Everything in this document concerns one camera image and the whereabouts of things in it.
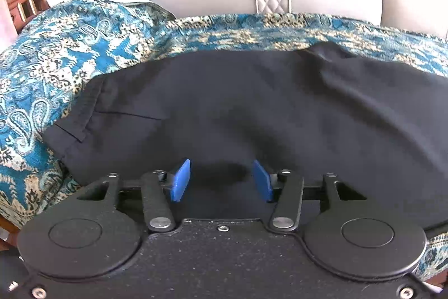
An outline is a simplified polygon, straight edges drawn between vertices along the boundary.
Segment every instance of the silver bolt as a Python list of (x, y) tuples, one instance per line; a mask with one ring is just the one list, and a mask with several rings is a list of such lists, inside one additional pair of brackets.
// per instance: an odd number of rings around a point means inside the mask
[(294, 225), (294, 221), (288, 217), (276, 217), (272, 220), (272, 225), (275, 228), (287, 229)]
[(218, 226), (218, 231), (228, 232), (228, 231), (230, 231), (230, 227), (228, 225), (220, 225), (220, 226)]
[(10, 291), (13, 291), (15, 288), (17, 288), (19, 286), (19, 284), (17, 284), (16, 282), (12, 282), (11, 284), (10, 284), (10, 288), (9, 288), (9, 290)]
[(36, 299), (45, 299), (46, 298), (46, 291), (42, 288), (34, 288), (31, 291), (32, 295), (36, 298)]
[(400, 290), (401, 299), (411, 299), (414, 296), (414, 290), (409, 287), (405, 287)]
[(171, 225), (171, 220), (167, 217), (157, 217), (151, 219), (149, 225), (153, 228), (168, 228)]

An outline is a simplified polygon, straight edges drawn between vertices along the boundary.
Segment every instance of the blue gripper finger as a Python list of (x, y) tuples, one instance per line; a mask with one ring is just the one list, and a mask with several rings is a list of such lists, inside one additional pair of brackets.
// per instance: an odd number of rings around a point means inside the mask
[(270, 175), (266, 172), (263, 166), (261, 166), (258, 160), (255, 160), (252, 164), (252, 176), (255, 178), (257, 189), (262, 198), (266, 202), (272, 202), (274, 199), (274, 191), (272, 189), (272, 184), (270, 183)]
[(172, 188), (170, 192), (170, 198), (172, 202), (180, 202), (182, 195), (184, 195), (188, 182), (190, 181), (190, 159), (185, 160), (181, 168), (175, 173)]

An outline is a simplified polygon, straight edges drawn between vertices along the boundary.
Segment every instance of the circular cover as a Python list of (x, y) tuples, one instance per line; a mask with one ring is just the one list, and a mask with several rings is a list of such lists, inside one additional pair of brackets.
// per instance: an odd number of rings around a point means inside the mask
[(360, 279), (411, 271), (426, 248), (422, 228), (368, 201), (340, 201), (308, 224), (305, 243), (319, 261)]
[(118, 211), (57, 222), (38, 218), (23, 227), (17, 244), (27, 265), (51, 277), (103, 275), (128, 260), (140, 242), (134, 221)]

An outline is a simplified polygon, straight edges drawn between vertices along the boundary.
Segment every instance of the black cloth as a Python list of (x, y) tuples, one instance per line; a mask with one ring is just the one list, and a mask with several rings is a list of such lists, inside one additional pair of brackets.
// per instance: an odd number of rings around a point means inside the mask
[(200, 51), (91, 80), (44, 141), (80, 184), (190, 158), (177, 214), (259, 214), (251, 163), (332, 172), (424, 228), (448, 219), (448, 80), (332, 43)]

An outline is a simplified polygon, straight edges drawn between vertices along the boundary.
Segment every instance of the paisley blanket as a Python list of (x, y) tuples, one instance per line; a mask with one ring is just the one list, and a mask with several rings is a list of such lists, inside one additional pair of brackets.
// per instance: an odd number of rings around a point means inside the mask
[[(37, 16), (0, 54), (0, 214), (22, 226), (78, 189), (42, 131), (69, 113), (95, 75), (194, 50), (296, 50), (333, 41), (349, 51), (448, 76), (434, 36), (317, 14), (175, 19), (153, 3), (74, 0)], [(448, 233), (429, 241), (422, 278), (448, 267)]]

